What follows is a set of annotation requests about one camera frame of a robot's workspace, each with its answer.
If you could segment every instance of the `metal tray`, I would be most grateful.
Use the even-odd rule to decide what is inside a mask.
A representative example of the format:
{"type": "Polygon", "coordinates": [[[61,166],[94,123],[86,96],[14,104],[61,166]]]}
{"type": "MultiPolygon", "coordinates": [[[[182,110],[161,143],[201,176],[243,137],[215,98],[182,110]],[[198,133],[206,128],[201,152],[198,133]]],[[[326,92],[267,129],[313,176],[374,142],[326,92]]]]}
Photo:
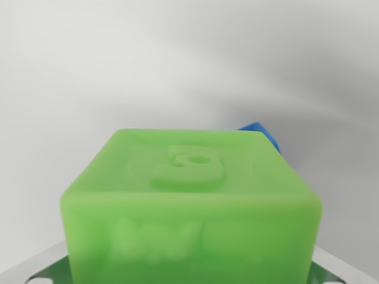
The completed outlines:
{"type": "MultiPolygon", "coordinates": [[[[53,283],[73,284],[64,241],[0,275],[0,284],[53,283]]],[[[307,284],[333,283],[379,284],[365,273],[316,247],[307,284]]]]}

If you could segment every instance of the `green surface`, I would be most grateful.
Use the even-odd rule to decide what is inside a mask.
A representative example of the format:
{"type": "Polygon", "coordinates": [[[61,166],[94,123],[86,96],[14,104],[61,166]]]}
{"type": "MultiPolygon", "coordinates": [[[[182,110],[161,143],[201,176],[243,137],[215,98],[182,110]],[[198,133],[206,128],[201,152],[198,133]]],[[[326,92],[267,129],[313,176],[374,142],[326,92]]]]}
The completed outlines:
{"type": "Polygon", "coordinates": [[[262,133],[119,130],[62,215],[75,284],[305,284],[321,203],[262,133]]]}

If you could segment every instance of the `block front face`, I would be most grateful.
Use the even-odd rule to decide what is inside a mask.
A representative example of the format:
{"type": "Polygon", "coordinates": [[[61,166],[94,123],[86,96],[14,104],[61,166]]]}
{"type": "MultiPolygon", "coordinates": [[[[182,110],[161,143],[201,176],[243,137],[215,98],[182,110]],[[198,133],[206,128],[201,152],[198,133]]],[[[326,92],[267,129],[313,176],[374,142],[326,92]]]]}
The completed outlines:
{"type": "Polygon", "coordinates": [[[242,131],[120,130],[62,198],[75,284],[303,284],[320,210],[242,131]]]}

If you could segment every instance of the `green plastic block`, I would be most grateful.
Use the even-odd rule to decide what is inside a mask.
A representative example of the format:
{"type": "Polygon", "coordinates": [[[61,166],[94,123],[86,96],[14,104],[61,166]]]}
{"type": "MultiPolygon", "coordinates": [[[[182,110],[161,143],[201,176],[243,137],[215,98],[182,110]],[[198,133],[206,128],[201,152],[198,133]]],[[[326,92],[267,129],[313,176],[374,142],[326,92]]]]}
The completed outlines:
{"type": "Polygon", "coordinates": [[[119,130],[62,215],[75,284],[305,284],[321,202],[262,133],[119,130]]]}

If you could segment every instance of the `green cube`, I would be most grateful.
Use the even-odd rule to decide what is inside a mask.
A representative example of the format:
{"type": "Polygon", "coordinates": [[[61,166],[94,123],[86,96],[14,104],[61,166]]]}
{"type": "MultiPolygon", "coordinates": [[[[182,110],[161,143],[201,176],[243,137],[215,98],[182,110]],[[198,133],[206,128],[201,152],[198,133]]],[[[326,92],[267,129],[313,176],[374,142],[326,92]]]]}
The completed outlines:
{"type": "Polygon", "coordinates": [[[321,202],[256,131],[119,130],[62,198],[75,284],[305,284],[321,202]]]}

